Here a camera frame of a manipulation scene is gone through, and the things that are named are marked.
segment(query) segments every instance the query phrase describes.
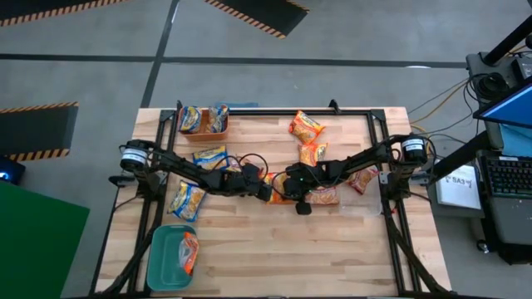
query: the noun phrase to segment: wooden table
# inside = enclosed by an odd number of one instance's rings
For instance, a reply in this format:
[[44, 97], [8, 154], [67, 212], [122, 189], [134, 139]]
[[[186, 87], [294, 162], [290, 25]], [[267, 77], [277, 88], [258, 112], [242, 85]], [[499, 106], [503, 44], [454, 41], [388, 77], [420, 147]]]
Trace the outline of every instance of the wooden table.
[[[404, 108], [383, 109], [390, 135], [410, 133]], [[141, 109], [133, 139], [155, 140], [159, 114], [160, 109]], [[268, 161], [270, 171], [281, 171], [298, 160], [299, 142], [288, 133], [292, 118], [231, 116], [227, 140], [192, 144], [178, 134], [174, 151], [190, 159], [195, 151], [225, 144], [229, 154], [258, 153]], [[312, 118], [326, 126], [317, 140], [329, 143], [326, 159], [345, 159], [370, 147], [367, 120], [364, 117]], [[170, 176], [166, 207], [179, 181], [179, 176]], [[136, 187], [122, 189], [116, 204], [131, 198], [135, 190]], [[413, 187], [414, 190], [426, 194], [421, 187]], [[115, 212], [97, 291], [108, 287], [130, 259], [141, 205], [141, 200], [133, 201]], [[430, 204], [411, 197], [405, 200], [405, 205], [417, 256], [435, 279], [450, 289]], [[183, 221], [172, 214], [165, 214], [163, 224], [174, 223]], [[266, 205], [255, 198], [208, 195], [193, 226], [200, 245], [194, 280], [186, 291], [171, 296], [397, 294], [382, 216], [343, 217], [338, 212], [338, 206], [314, 207], [312, 215], [298, 216], [293, 205]], [[141, 264], [140, 287], [144, 286], [147, 258], [148, 253]], [[410, 286], [406, 258], [402, 254], [401, 263], [406, 285]], [[169, 294], [153, 293], [152, 296]]]

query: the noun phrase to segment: teal plastic tray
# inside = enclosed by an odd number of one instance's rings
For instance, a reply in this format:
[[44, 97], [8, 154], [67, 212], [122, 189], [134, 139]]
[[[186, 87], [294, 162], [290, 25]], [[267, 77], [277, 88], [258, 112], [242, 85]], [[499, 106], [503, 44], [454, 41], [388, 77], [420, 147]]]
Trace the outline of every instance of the teal plastic tray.
[[155, 230], [146, 278], [148, 287], [153, 291], [179, 291], [192, 282], [192, 277], [183, 270], [179, 261], [180, 243], [185, 232], [196, 234], [188, 225], [165, 225]]

